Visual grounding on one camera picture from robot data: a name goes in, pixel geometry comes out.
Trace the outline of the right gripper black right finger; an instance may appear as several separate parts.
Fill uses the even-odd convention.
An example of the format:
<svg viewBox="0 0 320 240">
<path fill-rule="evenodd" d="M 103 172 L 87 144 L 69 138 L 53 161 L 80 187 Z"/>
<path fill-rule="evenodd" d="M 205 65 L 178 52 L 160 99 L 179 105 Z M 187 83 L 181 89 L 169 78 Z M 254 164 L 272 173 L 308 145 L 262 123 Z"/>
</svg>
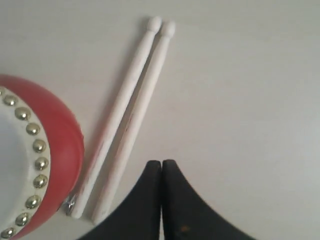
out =
<svg viewBox="0 0 320 240">
<path fill-rule="evenodd" d="M 161 208 L 166 240 L 253 239 L 215 212 L 172 159 L 162 162 Z"/>
</svg>

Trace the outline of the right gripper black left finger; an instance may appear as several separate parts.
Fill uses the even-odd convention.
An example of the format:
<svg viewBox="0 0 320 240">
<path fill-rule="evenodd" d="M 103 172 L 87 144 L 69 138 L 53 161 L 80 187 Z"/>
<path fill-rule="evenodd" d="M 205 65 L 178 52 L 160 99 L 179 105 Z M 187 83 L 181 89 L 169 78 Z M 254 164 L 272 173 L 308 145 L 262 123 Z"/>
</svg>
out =
<svg viewBox="0 0 320 240">
<path fill-rule="evenodd" d="M 123 202 L 81 240 L 158 240 L 162 166 L 150 160 Z"/>
</svg>

